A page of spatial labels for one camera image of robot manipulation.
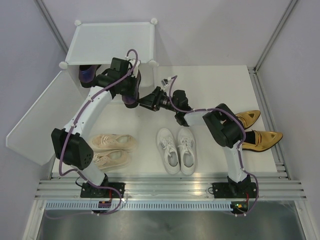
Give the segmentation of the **purple loafer shoe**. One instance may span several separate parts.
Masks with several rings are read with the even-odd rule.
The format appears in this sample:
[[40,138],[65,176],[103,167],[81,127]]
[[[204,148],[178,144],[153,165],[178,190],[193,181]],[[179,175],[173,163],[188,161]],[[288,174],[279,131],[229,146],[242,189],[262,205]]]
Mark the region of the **purple loafer shoe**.
[[96,77],[96,71],[101,67],[98,65],[80,65],[78,69],[78,79],[83,88],[91,88]]
[[122,95],[122,101],[124,103],[124,105],[129,108],[129,109],[133,109],[136,108],[139,103],[139,98],[140,98],[140,94],[139,94],[139,87],[140,87],[140,83],[141,83],[141,73],[140,71],[138,71],[137,77],[136,78],[132,78],[133,82],[134,82],[134,88],[131,89],[130,93],[126,93]]

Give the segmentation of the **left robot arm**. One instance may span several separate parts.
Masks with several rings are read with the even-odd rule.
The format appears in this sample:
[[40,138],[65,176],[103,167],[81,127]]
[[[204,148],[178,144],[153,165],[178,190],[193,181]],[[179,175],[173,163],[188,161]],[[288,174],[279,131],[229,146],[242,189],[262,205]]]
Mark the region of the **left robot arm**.
[[81,65],[78,78],[89,93],[75,116],[62,128],[51,133],[52,144],[59,164],[71,167],[85,182],[82,198],[123,197],[123,190],[112,182],[98,166],[89,135],[101,111],[122,95],[128,108],[138,105],[141,74],[140,60],[114,57],[109,68],[97,74],[98,65]]

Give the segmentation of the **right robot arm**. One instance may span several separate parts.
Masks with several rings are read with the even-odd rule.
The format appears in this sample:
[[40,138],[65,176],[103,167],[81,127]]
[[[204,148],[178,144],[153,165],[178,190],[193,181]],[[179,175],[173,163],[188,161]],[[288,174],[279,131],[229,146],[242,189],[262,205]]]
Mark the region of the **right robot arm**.
[[259,197],[258,181],[251,180],[255,176],[245,169],[243,163],[244,126],[226,104],[209,109],[192,109],[185,91],[175,90],[173,95],[169,95],[159,86],[140,98],[138,103],[154,112],[160,108],[175,112],[175,119],[181,126],[205,125],[208,128],[215,142],[223,148],[228,167],[227,181],[214,182],[209,188],[216,199],[253,200]]

